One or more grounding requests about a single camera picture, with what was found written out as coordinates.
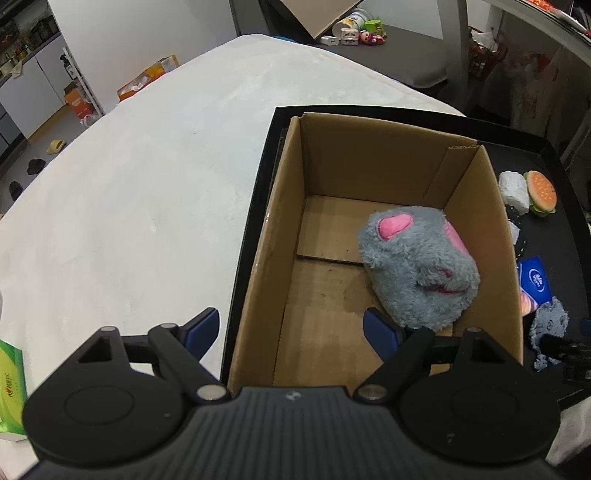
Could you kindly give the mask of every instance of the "white tablecloth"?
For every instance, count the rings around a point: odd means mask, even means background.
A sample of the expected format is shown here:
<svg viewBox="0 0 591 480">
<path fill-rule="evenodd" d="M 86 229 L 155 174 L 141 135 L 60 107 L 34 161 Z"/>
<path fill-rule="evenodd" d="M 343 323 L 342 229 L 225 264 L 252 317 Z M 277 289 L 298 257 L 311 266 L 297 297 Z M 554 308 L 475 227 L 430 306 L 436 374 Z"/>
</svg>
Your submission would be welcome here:
<svg viewBox="0 0 591 480">
<path fill-rule="evenodd" d="M 250 35 L 125 100 L 69 145 L 0 221 L 0 338 L 21 348 L 29 393 L 103 325 L 124 335 L 207 306 L 222 334 L 276 106 L 359 104 L 459 114 L 317 48 Z M 28 442 L 0 441 L 16 478 Z"/>
</svg>

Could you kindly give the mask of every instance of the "plush hamburger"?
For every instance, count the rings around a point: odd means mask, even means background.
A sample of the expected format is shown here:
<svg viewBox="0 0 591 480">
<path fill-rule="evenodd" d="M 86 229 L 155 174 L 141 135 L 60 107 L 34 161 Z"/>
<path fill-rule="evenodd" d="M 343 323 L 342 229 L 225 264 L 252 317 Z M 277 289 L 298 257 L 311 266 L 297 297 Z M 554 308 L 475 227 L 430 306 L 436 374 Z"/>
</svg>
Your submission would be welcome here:
<svg viewBox="0 0 591 480">
<path fill-rule="evenodd" d="M 550 181 L 539 171 L 531 170 L 524 173 L 527 191 L 530 194 L 530 210 L 538 216 L 545 217 L 556 211 L 556 190 Z"/>
</svg>

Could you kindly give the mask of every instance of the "pink plush ear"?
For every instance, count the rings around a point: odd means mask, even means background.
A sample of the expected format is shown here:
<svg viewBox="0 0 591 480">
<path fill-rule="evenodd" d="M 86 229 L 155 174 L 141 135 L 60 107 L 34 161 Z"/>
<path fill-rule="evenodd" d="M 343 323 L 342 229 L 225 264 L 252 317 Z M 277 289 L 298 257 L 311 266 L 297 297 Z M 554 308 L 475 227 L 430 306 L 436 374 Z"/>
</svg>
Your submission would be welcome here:
<svg viewBox="0 0 591 480">
<path fill-rule="evenodd" d="M 456 229 L 453 227 L 451 223 L 445 222 L 445 226 L 443 227 L 443 229 L 445 230 L 445 233 L 449 238 L 449 241 L 453 244 L 454 247 L 456 247 L 463 254 L 469 254 L 466 245 L 464 245 L 464 242 L 462 242 L 462 239 L 457 234 Z"/>
<path fill-rule="evenodd" d="M 378 235 L 382 240 L 388 241 L 410 227 L 413 221 L 413 216 L 409 213 L 382 218 L 378 223 Z"/>
</svg>

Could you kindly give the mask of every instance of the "green tissue box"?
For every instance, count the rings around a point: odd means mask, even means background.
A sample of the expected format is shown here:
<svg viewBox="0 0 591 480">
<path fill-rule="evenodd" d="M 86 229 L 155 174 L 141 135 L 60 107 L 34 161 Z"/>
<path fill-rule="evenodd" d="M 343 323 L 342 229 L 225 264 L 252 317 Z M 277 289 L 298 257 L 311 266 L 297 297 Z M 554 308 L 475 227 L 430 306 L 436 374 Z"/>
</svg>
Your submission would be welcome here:
<svg viewBox="0 0 591 480">
<path fill-rule="evenodd" d="M 22 427 L 26 400 L 22 351 L 0 340 L 0 439 L 17 442 L 27 438 Z"/>
</svg>

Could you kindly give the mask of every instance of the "toy figure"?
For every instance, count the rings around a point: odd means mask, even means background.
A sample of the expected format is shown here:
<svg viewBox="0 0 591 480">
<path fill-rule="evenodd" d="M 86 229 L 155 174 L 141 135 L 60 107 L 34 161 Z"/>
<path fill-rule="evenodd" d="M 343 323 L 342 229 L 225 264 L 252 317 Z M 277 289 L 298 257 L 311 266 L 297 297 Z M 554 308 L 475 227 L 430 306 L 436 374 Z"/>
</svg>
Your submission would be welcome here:
<svg viewBox="0 0 591 480">
<path fill-rule="evenodd" d="M 402 326 L 441 330 L 476 297 L 476 262 L 440 210 L 415 206 L 374 213 L 358 241 L 376 295 Z"/>
</svg>

